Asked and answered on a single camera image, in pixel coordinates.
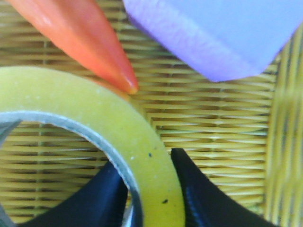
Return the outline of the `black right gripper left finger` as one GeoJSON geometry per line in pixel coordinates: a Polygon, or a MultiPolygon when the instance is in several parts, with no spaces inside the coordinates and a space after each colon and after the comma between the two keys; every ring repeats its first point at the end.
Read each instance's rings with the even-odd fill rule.
{"type": "Polygon", "coordinates": [[[79,191],[20,227],[119,227],[128,189],[114,166],[104,167],[79,191]]]}

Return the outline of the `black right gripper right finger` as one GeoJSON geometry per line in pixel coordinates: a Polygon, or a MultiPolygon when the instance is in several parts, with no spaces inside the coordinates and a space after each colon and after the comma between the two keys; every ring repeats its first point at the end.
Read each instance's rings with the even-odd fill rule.
{"type": "Polygon", "coordinates": [[[182,188],[187,227],[274,227],[213,184],[182,148],[171,150],[182,188]]]}

